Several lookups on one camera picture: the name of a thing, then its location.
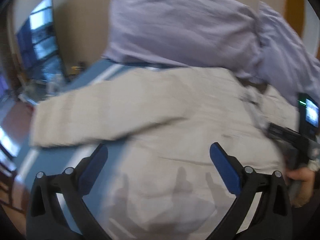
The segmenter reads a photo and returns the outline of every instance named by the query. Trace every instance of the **hand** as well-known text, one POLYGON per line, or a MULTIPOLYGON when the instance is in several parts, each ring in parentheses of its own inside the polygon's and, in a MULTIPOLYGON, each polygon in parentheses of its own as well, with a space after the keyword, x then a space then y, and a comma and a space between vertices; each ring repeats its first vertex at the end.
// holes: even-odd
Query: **hand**
POLYGON ((315 172, 303 167, 297 170, 286 170, 286 175, 290 179, 301 180, 301 188, 297 197, 291 201, 295 207, 302 207, 308 203, 313 195, 313 185, 315 182, 315 172))

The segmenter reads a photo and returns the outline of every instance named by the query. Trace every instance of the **computer screen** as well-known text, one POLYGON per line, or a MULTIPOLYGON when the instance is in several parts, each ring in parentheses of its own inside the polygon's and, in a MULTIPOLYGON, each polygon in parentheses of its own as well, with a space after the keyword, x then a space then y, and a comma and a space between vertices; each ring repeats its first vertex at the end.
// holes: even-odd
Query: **computer screen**
POLYGON ((306 99, 306 121, 318 127, 319 108, 309 99, 306 99))
POLYGON ((64 74, 53 26, 52 0, 42 0, 17 33, 23 68, 30 79, 51 81, 64 74))

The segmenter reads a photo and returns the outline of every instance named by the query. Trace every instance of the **small screen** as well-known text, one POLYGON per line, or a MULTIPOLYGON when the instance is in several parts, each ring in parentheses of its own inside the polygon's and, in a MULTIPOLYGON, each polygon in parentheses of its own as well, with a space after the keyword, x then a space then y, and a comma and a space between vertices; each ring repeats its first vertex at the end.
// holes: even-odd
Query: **small screen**
POLYGON ((306 99, 306 121, 318 127, 319 108, 309 99, 306 99))

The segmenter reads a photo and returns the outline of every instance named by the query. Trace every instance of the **monitor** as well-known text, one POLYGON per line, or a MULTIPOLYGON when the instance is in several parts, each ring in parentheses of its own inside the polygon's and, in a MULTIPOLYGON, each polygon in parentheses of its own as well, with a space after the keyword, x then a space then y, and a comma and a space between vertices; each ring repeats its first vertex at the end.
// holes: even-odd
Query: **monitor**
POLYGON ((28 78, 48 82, 55 74, 67 78, 53 26, 52 0, 42 0, 16 36, 28 78))

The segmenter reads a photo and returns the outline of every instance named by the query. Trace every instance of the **yellow object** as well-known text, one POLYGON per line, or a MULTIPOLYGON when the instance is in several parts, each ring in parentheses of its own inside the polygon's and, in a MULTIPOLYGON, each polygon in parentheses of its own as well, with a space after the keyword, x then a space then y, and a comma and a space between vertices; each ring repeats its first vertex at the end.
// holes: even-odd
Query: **yellow object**
POLYGON ((77 75, 81 71, 81 67, 78 66, 72 66, 71 67, 71 75, 77 75))
POLYGON ((301 37, 304 24, 304 0, 286 0, 284 18, 301 37))

